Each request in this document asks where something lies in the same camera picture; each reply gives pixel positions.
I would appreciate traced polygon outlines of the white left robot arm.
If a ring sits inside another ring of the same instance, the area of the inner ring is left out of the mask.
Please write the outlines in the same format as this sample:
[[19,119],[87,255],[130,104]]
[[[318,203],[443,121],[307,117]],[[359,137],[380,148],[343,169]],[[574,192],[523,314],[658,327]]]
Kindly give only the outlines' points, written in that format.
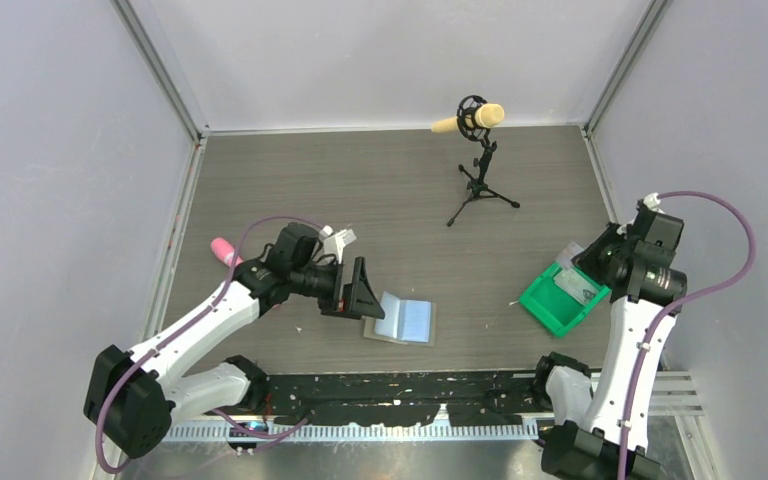
[[129,349],[111,345],[98,354],[83,413],[95,426],[96,457],[106,472],[120,469],[108,464],[105,441],[135,460],[172,427],[200,414],[230,406],[244,414],[262,411],[268,377],[245,357],[232,356],[200,374],[189,371],[230,335],[291,296],[314,299],[324,316],[383,318],[364,257],[355,259],[350,282],[343,280],[343,254],[356,239],[352,229],[295,217],[286,222],[259,255],[241,260],[234,248],[217,289],[171,326]]

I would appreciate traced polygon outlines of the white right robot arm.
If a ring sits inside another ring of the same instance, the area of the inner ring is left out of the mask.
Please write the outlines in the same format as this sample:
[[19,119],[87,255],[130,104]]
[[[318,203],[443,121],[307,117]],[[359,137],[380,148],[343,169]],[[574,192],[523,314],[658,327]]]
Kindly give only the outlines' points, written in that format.
[[552,352],[540,359],[531,397],[553,411],[541,436],[541,469],[560,479],[657,479],[649,458],[649,405],[664,343],[687,290],[671,267],[684,223],[639,205],[626,225],[611,223],[570,263],[610,290],[610,338],[597,380],[582,362]]

